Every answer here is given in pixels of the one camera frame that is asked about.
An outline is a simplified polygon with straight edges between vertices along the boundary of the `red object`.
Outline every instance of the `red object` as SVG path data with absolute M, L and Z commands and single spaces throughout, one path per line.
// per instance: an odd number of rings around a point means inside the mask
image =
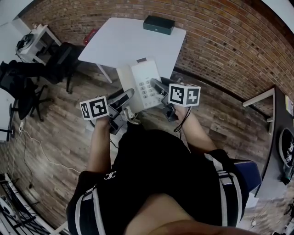
M 91 32 L 84 38 L 84 44 L 87 45 L 99 29 L 92 29 Z

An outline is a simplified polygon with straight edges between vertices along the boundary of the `dark gray desk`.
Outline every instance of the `dark gray desk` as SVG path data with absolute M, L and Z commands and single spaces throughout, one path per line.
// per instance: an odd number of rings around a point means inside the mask
M 271 147 L 261 176 L 262 184 L 255 194 L 255 197 L 267 199 L 283 197 L 287 188 L 280 181 L 284 163 L 278 152 L 278 141 L 280 133 L 285 127 L 288 127 L 294 133 L 293 117 L 286 110 L 285 94 L 277 86 L 243 103 L 243 106 L 246 107 L 271 95 L 273 96 Z

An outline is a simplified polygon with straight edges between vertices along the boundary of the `black t-shirt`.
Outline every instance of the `black t-shirt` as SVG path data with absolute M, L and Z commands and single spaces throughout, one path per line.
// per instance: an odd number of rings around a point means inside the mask
M 209 154 L 237 176 L 244 212 L 248 190 L 242 175 L 225 151 L 214 150 Z M 67 208 L 68 227 L 74 235 L 77 235 L 76 202 L 94 185 L 106 234 L 122 235 L 146 199 L 156 193 L 173 197 L 196 221 L 221 225 L 220 185 L 213 163 L 204 155 L 190 153 L 180 139 L 164 131 L 125 133 L 108 174 L 87 171 L 80 174 Z M 96 226 L 94 213 L 89 212 L 87 217 Z M 91 234 L 91 228 L 84 231 Z

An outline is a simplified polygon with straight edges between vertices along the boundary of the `forearm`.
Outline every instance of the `forearm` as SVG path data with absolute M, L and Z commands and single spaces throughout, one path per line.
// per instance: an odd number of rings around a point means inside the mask
M 109 124 L 97 121 L 92 134 L 90 158 L 87 171 L 105 173 L 110 170 Z
M 182 126 L 187 143 L 192 145 L 197 152 L 207 153 L 216 149 L 211 138 L 205 133 L 198 119 L 193 113 L 185 120 Z

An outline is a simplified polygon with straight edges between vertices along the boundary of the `white logo on shirt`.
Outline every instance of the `white logo on shirt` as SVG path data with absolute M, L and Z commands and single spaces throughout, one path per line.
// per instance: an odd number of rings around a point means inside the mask
M 111 178 L 114 178 L 114 177 L 115 177 L 114 173 L 116 173 L 116 171 L 113 171 L 113 172 L 111 172 L 111 173 L 109 173 L 109 174 L 106 174 L 107 178 L 104 178 L 104 179 L 111 179 Z

